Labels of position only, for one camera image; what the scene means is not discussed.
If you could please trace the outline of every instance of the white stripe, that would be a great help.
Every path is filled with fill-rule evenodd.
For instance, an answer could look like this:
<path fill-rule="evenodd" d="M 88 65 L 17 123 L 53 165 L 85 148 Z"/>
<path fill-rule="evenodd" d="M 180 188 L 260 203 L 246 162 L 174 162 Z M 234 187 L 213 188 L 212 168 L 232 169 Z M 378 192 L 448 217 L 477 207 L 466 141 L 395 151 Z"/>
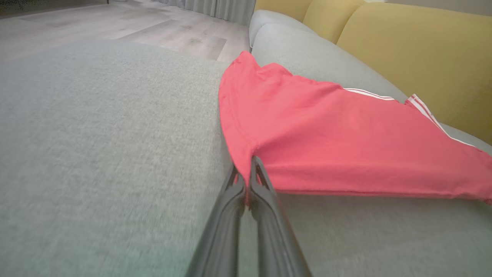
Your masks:
<path fill-rule="evenodd" d="M 423 102 L 423 101 L 422 101 L 422 100 L 421 100 L 421 99 L 420 99 L 417 95 L 415 95 L 415 94 L 414 94 L 414 95 L 412 95 L 412 97 L 410 97 L 410 98 L 408 98 L 408 99 L 410 100 L 410 102 L 411 102 L 411 103 L 412 103 L 412 104 L 413 104 L 413 105 L 414 105 L 414 106 L 415 106 L 415 107 L 416 107 L 416 108 L 417 108 L 417 109 L 418 109 L 418 110 L 419 110 L 419 111 L 420 111 L 420 112 L 421 112 L 421 113 L 422 113 L 422 114 L 423 114 L 426 118 L 428 118 L 428 119 L 429 119 L 430 121 L 432 121 L 432 122 L 433 122 L 433 123 L 434 123 L 437 127 L 439 127 L 439 129 L 441 129 L 441 131 L 442 131 L 443 133 L 445 133 L 448 137 L 450 137 L 450 138 L 452 138 L 452 139 L 454 139 L 454 140 L 456 140 L 456 141 L 459 141 L 459 142 L 461 142 L 461 143 L 463 143 L 463 144 L 466 144 L 466 145 L 470 145 L 470 146 L 475 147 L 474 145 L 471 145 L 471 144 L 469 144 L 469 143 L 466 143 L 466 142 L 464 142 L 464 141 L 461 141 L 461 140 L 459 140 L 459 139 L 457 139 L 457 138 L 454 138 L 454 137 L 450 136 L 450 135 L 449 135 L 449 134 L 448 134 L 448 133 L 447 133 L 447 132 L 446 132 L 446 131 L 442 128 L 441 124 L 439 124 L 439 122 L 436 120 L 436 118 L 434 117 L 434 115 L 430 112 L 429 108 L 425 105 L 425 103 L 424 103 L 424 102 Z"/>
<path fill-rule="evenodd" d="M 436 124 L 439 129 L 441 129 L 441 131 L 443 132 L 446 132 L 441 124 L 439 124 L 439 122 L 437 121 L 437 119 L 434 117 L 434 115 L 430 112 L 431 110 L 429 110 L 429 108 L 426 106 L 426 104 L 424 103 L 424 101 L 422 101 L 416 94 L 412 95 L 412 98 L 413 100 L 415 100 L 415 102 L 420 105 L 422 108 L 424 108 L 424 110 L 427 112 L 426 114 L 430 115 L 430 120 L 432 120 L 434 122 L 434 124 Z"/>
<path fill-rule="evenodd" d="M 391 97 L 389 97 L 389 96 L 379 95 L 379 94 L 372 93 L 372 92 L 370 92 L 370 91 L 363 90 L 363 89 L 349 88 L 349 90 L 356 90 L 356 91 L 360 91 L 360 92 L 365 92 L 365 93 L 369 93 L 369 94 L 372 94 L 372 95 L 375 95 L 375 96 L 379 96 L 379 97 L 381 97 L 381 98 L 391 98 Z"/>
<path fill-rule="evenodd" d="M 347 91 L 350 91 L 350 92 L 355 92 L 355 93 L 358 93 L 358 94 L 362 94 L 362 95 L 366 95 L 366 96 L 371 96 L 371 97 L 374 97 L 374 98 L 377 98 L 377 99 L 381 99 L 381 100 L 394 100 L 393 98 L 391 97 L 382 97 L 382 96 L 379 96 L 377 94 L 373 94 L 373 93 L 370 93 L 368 91 L 362 91 L 362 90 L 358 90 L 358 89 L 345 89 Z"/>

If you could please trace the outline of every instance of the yellow cushion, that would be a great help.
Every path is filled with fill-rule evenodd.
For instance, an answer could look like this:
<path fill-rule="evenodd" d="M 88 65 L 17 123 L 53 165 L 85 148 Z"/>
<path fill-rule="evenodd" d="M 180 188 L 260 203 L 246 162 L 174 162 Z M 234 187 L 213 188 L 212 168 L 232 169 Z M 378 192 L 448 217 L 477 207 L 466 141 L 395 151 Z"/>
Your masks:
<path fill-rule="evenodd" d="M 347 20 L 363 3 L 363 0 L 313 0 L 303 23 L 318 36 L 336 43 Z"/>
<path fill-rule="evenodd" d="M 337 45 L 417 94 L 440 122 L 492 144 L 492 17 L 368 3 Z"/>
<path fill-rule="evenodd" d="M 302 22 L 312 0 L 256 0 L 254 10 L 270 10 Z"/>

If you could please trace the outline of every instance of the sofa cushion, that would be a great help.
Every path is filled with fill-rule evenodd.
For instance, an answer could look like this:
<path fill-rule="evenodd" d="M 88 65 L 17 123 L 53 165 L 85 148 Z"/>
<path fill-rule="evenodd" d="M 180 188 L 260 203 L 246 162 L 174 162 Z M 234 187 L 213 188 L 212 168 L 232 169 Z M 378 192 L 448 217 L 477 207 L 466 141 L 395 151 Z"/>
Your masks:
<path fill-rule="evenodd" d="M 492 144 L 492 17 L 367 3 L 338 46 L 417 94 L 439 121 Z"/>
<path fill-rule="evenodd" d="M 260 29 L 252 54 L 260 66 L 278 63 L 294 75 L 365 89 L 401 103 L 407 99 L 383 76 L 333 43 L 280 24 Z"/>
<path fill-rule="evenodd" d="M 336 43 L 352 13 L 364 0 L 313 0 L 303 23 L 320 37 Z"/>
<path fill-rule="evenodd" d="M 308 26 L 295 20 L 294 18 L 269 10 L 257 10 L 253 13 L 249 23 L 249 46 L 252 48 L 256 34 L 262 26 L 268 23 L 276 23 L 288 26 L 293 29 L 301 30 L 307 33 L 316 34 Z"/>

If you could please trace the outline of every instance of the curtain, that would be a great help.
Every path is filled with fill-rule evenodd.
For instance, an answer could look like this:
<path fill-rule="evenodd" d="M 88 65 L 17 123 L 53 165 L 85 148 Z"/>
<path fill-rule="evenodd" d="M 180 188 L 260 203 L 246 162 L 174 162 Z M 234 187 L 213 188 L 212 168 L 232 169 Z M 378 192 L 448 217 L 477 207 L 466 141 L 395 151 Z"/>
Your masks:
<path fill-rule="evenodd" d="M 152 0 L 248 25 L 256 0 Z"/>

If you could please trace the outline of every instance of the wooden floor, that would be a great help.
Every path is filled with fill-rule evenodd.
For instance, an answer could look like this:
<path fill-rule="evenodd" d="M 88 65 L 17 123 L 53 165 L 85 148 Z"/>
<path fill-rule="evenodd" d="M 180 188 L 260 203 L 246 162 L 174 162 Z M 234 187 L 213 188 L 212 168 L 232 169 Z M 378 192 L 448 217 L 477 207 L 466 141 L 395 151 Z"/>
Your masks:
<path fill-rule="evenodd" d="M 0 62 L 97 38 L 157 45 L 227 63 L 249 50 L 247 26 L 150 0 L 102 1 L 0 19 Z"/>

